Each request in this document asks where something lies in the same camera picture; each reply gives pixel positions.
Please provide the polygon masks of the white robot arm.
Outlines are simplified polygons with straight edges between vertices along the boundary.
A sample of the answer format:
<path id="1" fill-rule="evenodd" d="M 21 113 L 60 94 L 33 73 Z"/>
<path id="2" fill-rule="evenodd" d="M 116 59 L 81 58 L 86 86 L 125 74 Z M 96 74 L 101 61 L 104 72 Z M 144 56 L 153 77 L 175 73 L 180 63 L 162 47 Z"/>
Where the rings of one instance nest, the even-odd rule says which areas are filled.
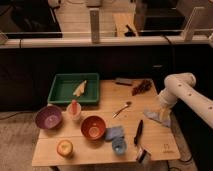
<path id="1" fill-rule="evenodd" d="M 194 89 L 196 78 L 192 73 L 170 74 L 164 79 L 165 88 L 158 94 L 160 105 L 173 108 L 178 99 L 189 106 L 213 129 L 213 100 Z"/>

